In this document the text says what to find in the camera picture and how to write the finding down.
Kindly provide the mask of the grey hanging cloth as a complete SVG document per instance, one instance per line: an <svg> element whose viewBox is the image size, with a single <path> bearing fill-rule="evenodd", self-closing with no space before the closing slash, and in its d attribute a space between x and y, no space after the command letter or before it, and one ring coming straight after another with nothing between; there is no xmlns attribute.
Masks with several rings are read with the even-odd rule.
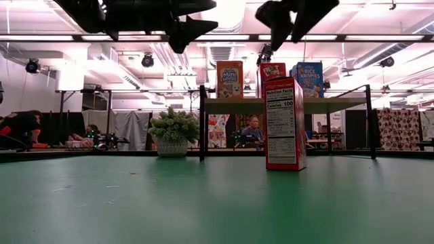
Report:
<svg viewBox="0 0 434 244"><path fill-rule="evenodd" d="M85 110L82 112L85 125L96 125L100 132L114 133L118 138L126 138L129 144L120 144L122 151L145 151L151 113L138 110L111 111L107 123L107 112L102 110Z"/></svg>

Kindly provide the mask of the black partition panel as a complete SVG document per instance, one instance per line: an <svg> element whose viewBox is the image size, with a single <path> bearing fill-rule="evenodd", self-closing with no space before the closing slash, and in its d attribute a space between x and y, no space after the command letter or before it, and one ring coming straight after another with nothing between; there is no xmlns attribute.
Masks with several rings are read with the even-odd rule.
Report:
<svg viewBox="0 0 434 244"><path fill-rule="evenodd" d="M365 110L347 110L345 130L347 150L370 149L368 119Z"/></svg>
<svg viewBox="0 0 434 244"><path fill-rule="evenodd" d="M82 113L43 113L39 142L50 146L64 144L73 134L83 136L85 123Z"/></svg>

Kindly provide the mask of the light patterned cloth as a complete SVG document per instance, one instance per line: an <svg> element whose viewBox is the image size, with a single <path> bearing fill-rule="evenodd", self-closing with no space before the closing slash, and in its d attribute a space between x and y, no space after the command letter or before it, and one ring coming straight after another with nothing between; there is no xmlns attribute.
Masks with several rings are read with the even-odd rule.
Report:
<svg viewBox="0 0 434 244"><path fill-rule="evenodd" d="M422 139L430 141L434 139L434 110L420 112L420 124L422 130Z"/></svg>

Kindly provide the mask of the green plant in patterned pot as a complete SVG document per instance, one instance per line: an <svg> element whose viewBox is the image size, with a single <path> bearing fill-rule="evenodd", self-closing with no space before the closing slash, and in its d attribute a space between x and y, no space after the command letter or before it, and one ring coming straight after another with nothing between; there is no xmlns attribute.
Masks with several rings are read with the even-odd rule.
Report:
<svg viewBox="0 0 434 244"><path fill-rule="evenodd" d="M193 113L169 107L161 111L159 117L151 119L149 133L156 139L160 157L184 157L189 144L199 140L199 120Z"/></svg>

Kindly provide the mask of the person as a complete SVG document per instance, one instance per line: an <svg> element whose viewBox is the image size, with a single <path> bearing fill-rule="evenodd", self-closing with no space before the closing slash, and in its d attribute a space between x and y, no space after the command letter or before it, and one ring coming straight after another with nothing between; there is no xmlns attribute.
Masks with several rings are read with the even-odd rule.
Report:
<svg viewBox="0 0 434 244"><path fill-rule="evenodd" d="M254 144L254 148L257 151L262 150L262 145L264 144L264 136L259 128L259 120L256 115L250 117L249 125L243 129L241 135L244 138L250 139L250 143Z"/></svg>
<svg viewBox="0 0 434 244"><path fill-rule="evenodd" d="M27 149L38 143L43 114L39 110L11 113L0 122L0 149Z"/></svg>
<svg viewBox="0 0 434 244"><path fill-rule="evenodd" d="M93 148L97 143L97 135L100 133L98 127L94 124L89 124L85 127L83 136L79 134L71 134L66 141L68 148Z"/></svg>

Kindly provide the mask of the brown white patterned cloth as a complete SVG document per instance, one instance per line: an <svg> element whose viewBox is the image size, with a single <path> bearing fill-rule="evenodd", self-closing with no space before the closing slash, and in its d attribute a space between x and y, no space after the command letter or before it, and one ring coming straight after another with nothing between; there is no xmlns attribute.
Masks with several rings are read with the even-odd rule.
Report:
<svg viewBox="0 0 434 244"><path fill-rule="evenodd" d="M419 112L412 110L377 110L380 145L384 150L419 151Z"/></svg>

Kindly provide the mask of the white red patterned cloth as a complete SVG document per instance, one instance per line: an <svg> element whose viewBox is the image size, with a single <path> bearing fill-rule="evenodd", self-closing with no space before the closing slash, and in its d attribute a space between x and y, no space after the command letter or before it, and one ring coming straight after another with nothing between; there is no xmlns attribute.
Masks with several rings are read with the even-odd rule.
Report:
<svg viewBox="0 0 434 244"><path fill-rule="evenodd" d="M230 115L208 115L208 148L226 148L226 124Z"/></svg>

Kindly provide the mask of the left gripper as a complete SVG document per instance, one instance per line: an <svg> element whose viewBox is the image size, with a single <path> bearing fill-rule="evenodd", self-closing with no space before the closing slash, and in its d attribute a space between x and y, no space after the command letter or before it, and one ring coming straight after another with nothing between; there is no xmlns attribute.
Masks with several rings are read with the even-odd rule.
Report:
<svg viewBox="0 0 434 244"><path fill-rule="evenodd" d="M172 0L108 0L105 13L105 33L119 40L125 31L169 32L169 45L176 54L182 54L190 42L218 27L218 22L194 20L178 16L204 12L217 6L214 0L176 0L176 13Z"/></svg>

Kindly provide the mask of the Froot Loops cereal box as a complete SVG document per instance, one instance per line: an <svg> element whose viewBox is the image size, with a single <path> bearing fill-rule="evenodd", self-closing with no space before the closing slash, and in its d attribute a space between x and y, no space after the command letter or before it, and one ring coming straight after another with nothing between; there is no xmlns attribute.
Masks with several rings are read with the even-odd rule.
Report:
<svg viewBox="0 0 434 244"><path fill-rule="evenodd" d="M307 135L302 88L291 77L264 85L266 169L300 171L307 167Z"/></svg>
<svg viewBox="0 0 434 244"><path fill-rule="evenodd" d="M269 79L286 76L286 65L283 62L263 62L257 70L257 93L258 97L264 95L264 84Z"/></svg>

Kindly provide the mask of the wooden shelf with black legs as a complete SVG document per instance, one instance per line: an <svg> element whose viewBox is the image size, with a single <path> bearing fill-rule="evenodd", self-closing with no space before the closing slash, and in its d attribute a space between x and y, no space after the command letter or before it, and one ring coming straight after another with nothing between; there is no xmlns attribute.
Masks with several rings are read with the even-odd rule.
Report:
<svg viewBox="0 0 434 244"><path fill-rule="evenodd" d="M305 98L304 112L308 115L325 114L346 110L355 106L366 105L366 120L370 157L376 158L374 145L374 115L372 113L371 88L362 85L331 98ZM213 115L229 114L263 114L264 101L261 98L208 98L205 86L199 87L199 158L204 160L208 153L208 117Z"/></svg>

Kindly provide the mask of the linear ceiling light strip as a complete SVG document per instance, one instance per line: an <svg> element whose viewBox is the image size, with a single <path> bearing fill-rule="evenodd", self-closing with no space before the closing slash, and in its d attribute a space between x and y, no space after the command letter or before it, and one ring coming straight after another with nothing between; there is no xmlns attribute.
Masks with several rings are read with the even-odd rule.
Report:
<svg viewBox="0 0 434 244"><path fill-rule="evenodd" d="M271 40L270 35L260 34L234 34L234 35L202 35L196 42L268 42ZM38 42L38 43L112 43L114 40L108 35L27 35L27 34L0 34L0 42ZM137 43L137 42L167 42L167 35L120 35L120 43ZM302 42L309 43L434 43L434 34L399 34L399 35L327 35L312 34L306 35L301 39Z"/></svg>

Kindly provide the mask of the Rice Krispies cereal box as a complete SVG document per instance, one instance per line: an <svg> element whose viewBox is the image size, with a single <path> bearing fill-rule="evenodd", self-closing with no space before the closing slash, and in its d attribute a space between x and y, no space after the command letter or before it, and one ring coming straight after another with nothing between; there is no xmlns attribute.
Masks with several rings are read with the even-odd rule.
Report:
<svg viewBox="0 0 434 244"><path fill-rule="evenodd" d="M298 62L290 70L290 76L301 86L305 98L324 96L323 64L321 62Z"/></svg>

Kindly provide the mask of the Frosted Mini Wheats cereal box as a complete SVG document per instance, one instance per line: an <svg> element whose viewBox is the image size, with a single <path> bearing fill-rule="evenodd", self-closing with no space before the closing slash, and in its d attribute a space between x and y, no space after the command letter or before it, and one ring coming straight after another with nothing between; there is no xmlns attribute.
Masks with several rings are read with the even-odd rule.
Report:
<svg viewBox="0 0 434 244"><path fill-rule="evenodd" d="M217 61L217 98L243 97L243 62Z"/></svg>

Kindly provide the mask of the green table mat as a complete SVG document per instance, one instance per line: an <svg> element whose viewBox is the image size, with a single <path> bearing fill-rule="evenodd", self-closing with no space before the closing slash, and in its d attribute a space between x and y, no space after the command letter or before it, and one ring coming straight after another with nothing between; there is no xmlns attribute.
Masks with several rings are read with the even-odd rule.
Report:
<svg viewBox="0 0 434 244"><path fill-rule="evenodd" d="M434 244L434 160L90 156L0 164L0 244Z"/></svg>

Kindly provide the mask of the silver ceiling air duct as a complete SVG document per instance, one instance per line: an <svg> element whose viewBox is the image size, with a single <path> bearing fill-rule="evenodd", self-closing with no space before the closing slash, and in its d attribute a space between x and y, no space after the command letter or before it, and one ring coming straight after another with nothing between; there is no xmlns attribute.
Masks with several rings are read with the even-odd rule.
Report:
<svg viewBox="0 0 434 244"><path fill-rule="evenodd" d="M247 0L214 1L216 2L215 8L201 12L202 20L212 20L218 23L218 27L210 33L217 35L239 34L243 25ZM211 65L215 66L217 61L231 60L234 49L228 43L222 43L222 46L212 44L208 47Z"/></svg>

